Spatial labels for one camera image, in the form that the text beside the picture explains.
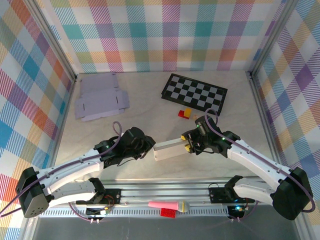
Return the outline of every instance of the red object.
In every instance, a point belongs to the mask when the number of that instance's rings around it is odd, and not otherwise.
[[[167,218],[176,218],[176,210],[161,208],[160,216]]]
[[[178,116],[184,119],[189,119],[189,117],[184,116],[185,111],[180,110]]]

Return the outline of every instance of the chessboard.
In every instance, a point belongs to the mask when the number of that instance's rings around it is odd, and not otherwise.
[[[227,91],[223,87],[172,73],[161,98],[203,112],[213,108],[219,116]]]

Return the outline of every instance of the white table surface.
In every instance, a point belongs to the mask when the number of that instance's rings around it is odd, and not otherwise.
[[[271,157],[268,142],[259,117],[249,81],[244,71],[185,71],[176,72],[202,82],[223,88],[228,92],[218,126],[222,132],[232,131],[251,147]],[[185,107],[161,99],[161,92],[171,72],[118,73],[122,90],[127,91],[130,108],[123,114],[82,122],[75,119],[75,100],[80,95],[80,75],[65,123],[55,165],[81,156],[102,140],[116,134],[112,123],[119,121],[123,131],[138,127],[157,142],[180,138],[181,134],[196,127],[192,118],[178,117],[179,110]],[[203,112],[193,109],[191,116],[202,116]],[[111,166],[101,172],[83,177],[99,177],[101,180],[113,179],[165,179],[165,178],[222,178],[241,175],[254,176],[240,164],[219,154],[202,153],[198,156],[183,154],[178,157],[155,161],[151,150],[144,159],[130,161],[123,166]]]

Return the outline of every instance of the gray floor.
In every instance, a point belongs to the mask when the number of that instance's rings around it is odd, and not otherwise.
[[[90,224],[79,218],[40,218],[34,240],[298,240],[294,221],[271,206],[258,206],[242,223],[226,217],[111,218]]]

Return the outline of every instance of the checkerboard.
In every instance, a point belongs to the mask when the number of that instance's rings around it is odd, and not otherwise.
[[[223,87],[171,74],[161,94],[162,99],[203,112],[209,108],[213,108],[219,116],[227,91]]]

